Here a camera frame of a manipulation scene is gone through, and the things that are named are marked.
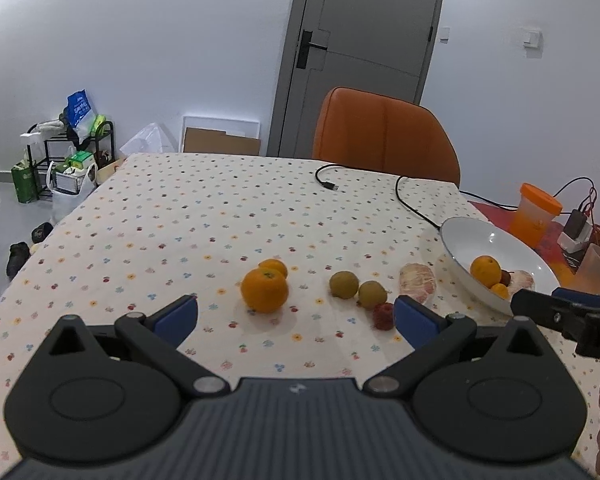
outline small orange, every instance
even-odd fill
[[[509,291],[503,283],[496,283],[495,285],[493,285],[491,287],[491,292],[493,292],[497,296],[500,296],[503,300],[509,299]]]
[[[280,260],[276,260],[275,258],[270,258],[269,260],[264,260],[258,264],[259,267],[263,269],[276,269],[280,272],[285,278],[289,275],[289,271],[286,270],[286,265],[282,263]]]
[[[470,272],[476,280],[487,288],[500,283],[502,277],[500,264],[491,256],[478,256],[471,264]]]
[[[244,303],[262,314],[279,309],[289,295],[284,275],[276,269],[250,270],[240,284]]]

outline light switch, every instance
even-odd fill
[[[523,44],[525,48],[540,48],[540,30],[531,30],[526,28],[523,31]]]
[[[440,41],[449,41],[449,33],[451,32],[451,27],[440,27],[440,33],[438,37]]]

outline metal screw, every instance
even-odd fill
[[[201,394],[216,394],[224,388],[224,381],[220,377],[200,377],[193,381],[193,388]]]
[[[369,380],[368,387],[376,394],[390,394],[400,388],[400,383],[388,375],[379,375]]]

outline shoe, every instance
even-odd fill
[[[29,253],[29,246],[26,242],[13,244],[9,252],[11,255],[9,256],[9,262],[7,263],[7,276],[13,279],[24,264],[27,263],[31,254]]]
[[[53,230],[54,227],[49,222],[40,224],[31,232],[31,241],[35,244],[44,242],[46,237],[48,237]]]

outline chair backrest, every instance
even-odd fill
[[[460,185],[456,151],[431,112],[351,88],[334,88],[325,97],[313,157]]]

